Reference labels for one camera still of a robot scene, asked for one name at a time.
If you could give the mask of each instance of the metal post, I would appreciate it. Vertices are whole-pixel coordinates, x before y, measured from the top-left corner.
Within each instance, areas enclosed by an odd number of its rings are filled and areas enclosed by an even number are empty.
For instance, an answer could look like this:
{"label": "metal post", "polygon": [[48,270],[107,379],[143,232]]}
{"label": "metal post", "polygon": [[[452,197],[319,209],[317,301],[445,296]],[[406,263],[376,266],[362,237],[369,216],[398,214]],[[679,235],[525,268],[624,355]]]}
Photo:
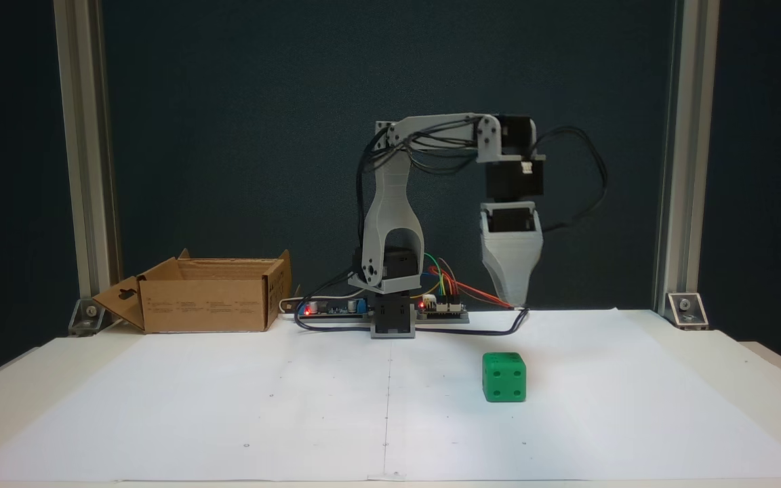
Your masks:
{"label": "metal post", "polygon": [[54,0],[53,9],[77,276],[81,299],[90,299],[122,275],[102,10],[100,0]]}
{"label": "metal post", "polygon": [[677,27],[654,291],[654,310],[662,315],[667,293],[698,287],[719,0],[683,2]]}

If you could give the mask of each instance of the table surface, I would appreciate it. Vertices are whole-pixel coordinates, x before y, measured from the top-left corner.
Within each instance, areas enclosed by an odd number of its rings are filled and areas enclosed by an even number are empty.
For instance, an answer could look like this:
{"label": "table surface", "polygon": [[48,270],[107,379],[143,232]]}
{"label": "table surface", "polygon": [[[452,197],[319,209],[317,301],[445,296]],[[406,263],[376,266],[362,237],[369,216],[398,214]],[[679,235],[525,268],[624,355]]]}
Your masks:
{"label": "table surface", "polygon": [[[679,331],[664,319],[649,311],[625,311],[626,317],[639,324],[651,337],[659,341],[679,362],[696,371],[716,389],[726,401],[740,408],[765,432],[781,443],[781,358],[768,355],[766,350],[753,352],[754,345],[741,345],[720,331]],[[291,327],[278,321],[273,327]],[[116,325],[95,337],[55,339],[45,346],[14,361],[0,370],[0,446],[21,432],[44,411],[53,407],[73,392],[93,373],[140,339],[140,333],[129,325]],[[98,413],[87,412],[87,421]],[[350,486],[400,482],[349,482]],[[703,479],[659,481],[517,481],[517,482],[436,482],[436,486],[537,486],[545,487],[780,487],[781,479]],[[105,486],[106,483],[14,483],[0,482],[0,487],[35,488],[40,486]],[[206,482],[123,482],[117,486],[185,488],[217,485]],[[338,486],[340,483],[265,483],[219,482],[219,486]]]}

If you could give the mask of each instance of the open cardboard box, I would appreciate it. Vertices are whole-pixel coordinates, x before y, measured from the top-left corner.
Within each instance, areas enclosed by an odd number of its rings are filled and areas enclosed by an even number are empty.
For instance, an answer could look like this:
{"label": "open cardboard box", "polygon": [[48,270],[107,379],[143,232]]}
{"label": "open cardboard box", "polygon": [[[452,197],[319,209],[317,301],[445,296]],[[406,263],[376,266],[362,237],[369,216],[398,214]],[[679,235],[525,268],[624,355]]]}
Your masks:
{"label": "open cardboard box", "polygon": [[289,293],[288,251],[275,260],[192,259],[183,249],[95,300],[144,333],[264,331]]}

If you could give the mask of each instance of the white paper sheet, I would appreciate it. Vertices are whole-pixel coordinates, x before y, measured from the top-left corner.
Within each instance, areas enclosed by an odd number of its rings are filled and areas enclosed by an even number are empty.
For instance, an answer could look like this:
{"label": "white paper sheet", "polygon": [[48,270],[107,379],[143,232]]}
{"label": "white paper sheet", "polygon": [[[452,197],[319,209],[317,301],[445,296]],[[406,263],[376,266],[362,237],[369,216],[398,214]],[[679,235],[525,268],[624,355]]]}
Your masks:
{"label": "white paper sheet", "polygon": [[[484,401],[481,355],[502,351],[523,356],[525,402]],[[421,334],[391,355],[385,464],[409,480],[781,476],[781,445],[616,310]]]}
{"label": "white paper sheet", "polygon": [[[526,402],[484,401],[495,351],[523,356]],[[0,449],[22,481],[770,476],[781,445],[617,311],[508,337],[150,335]]]}

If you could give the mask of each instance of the green cube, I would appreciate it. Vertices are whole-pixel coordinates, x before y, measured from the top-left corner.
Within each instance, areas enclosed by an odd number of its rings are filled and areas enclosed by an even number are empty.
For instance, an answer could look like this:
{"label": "green cube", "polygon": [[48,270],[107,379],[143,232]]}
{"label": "green cube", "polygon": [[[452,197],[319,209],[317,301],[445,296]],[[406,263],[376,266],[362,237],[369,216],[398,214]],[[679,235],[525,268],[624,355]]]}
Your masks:
{"label": "green cube", "polygon": [[483,357],[481,386],[487,401],[524,401],[526,363],[516,352],[487,352]]}

